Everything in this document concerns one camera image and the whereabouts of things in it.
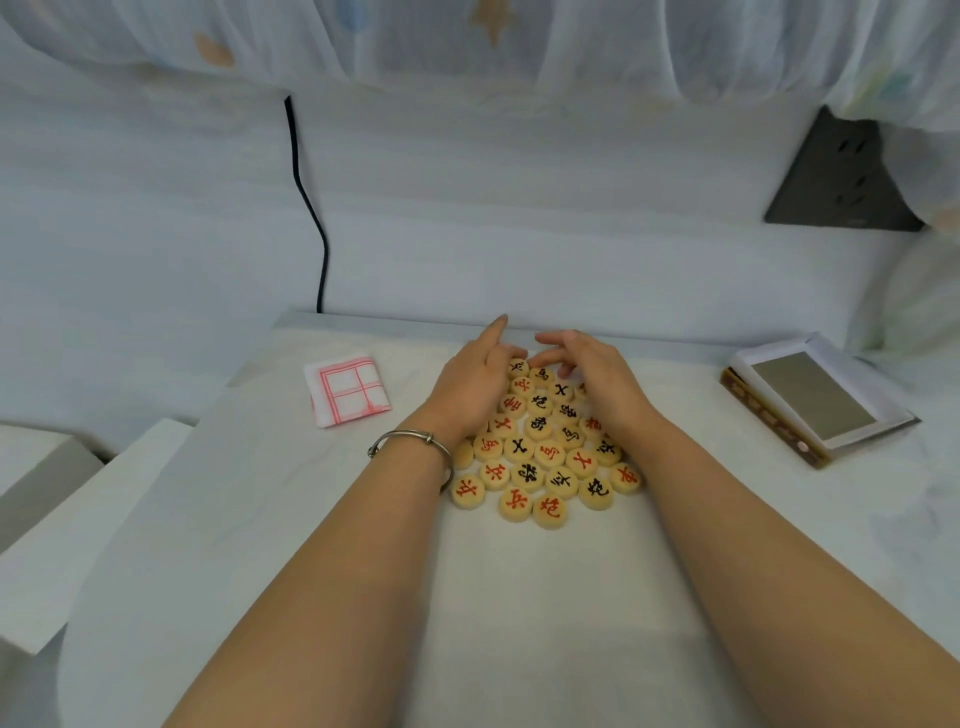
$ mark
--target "forearm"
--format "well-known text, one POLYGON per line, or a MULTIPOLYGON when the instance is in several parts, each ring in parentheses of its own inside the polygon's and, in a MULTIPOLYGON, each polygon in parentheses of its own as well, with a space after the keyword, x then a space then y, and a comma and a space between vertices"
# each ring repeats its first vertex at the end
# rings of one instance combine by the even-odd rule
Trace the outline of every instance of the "forearm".
POLYGON ((776 726, 960 721, 939 645, 655 418, 625 444, 710 621, 776 726))
MULTIPOLYGON (((404 426, 436 432, 439 425, 417 413, 404 426)), ((419 622, 443 476, 438 449, 389 440, 237 623, 166 725, 386 724, 419 622)))

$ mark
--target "hand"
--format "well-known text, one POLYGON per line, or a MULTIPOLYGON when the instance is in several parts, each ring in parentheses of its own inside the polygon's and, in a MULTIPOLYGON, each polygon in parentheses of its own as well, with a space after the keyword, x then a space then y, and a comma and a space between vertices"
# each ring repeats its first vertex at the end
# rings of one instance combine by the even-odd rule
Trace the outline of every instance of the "hand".
POLYGON ((479 431, 507 393, 510 359, 527 357, 527 350, 500 343, 506 326, 503 315, 446 362, 433 392, 406 424, 433 432, 449 448, 479 431))
POLYGON ((530 359, 531 369, 559 363, 557 375, 566 379, 580 367, 594 414, 620 445, 632 444, 664 422, 615 347, 573 329, 539 333, 537 341, 555 348, 530 359))

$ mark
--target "folded chessboard paper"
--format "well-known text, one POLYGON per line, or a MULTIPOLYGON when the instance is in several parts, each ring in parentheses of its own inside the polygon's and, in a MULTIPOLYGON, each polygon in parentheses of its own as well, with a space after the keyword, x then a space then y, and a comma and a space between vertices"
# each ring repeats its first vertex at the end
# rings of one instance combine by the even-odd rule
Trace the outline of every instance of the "folded chessboard paper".
POLYGON ((391 409, 373 359, 358 353, 303 367, 317 427, 331 427, 391 409))

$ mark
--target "electrical outlet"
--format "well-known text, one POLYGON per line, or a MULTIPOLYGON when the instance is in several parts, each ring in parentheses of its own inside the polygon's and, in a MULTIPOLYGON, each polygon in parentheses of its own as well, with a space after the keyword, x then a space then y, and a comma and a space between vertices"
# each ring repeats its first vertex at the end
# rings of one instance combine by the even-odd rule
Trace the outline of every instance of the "electrical outlet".
POLYGON ((923 221, 903 201, 886 167, 875 121, 845 121, 820 109, 766 223, 918 231, 923 221))

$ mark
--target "pile of chess pieces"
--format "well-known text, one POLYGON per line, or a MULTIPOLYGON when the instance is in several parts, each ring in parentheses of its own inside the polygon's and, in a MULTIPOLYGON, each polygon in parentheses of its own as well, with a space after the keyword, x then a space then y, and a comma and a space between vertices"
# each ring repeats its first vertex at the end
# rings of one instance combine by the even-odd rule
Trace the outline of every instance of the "pile of chess pieces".
POLYGON ((590 414, 583 382, 559 380, 553 369, 531 370, 523 359, 509 365, 510 393, 483 431, 453 453, 454 505, 479 507, 488 491, 500 492, 497 511, 509 522, 533 517, 548 529, 562 527, 567 502, 611 508, 643 487, 643 476, 590 414))

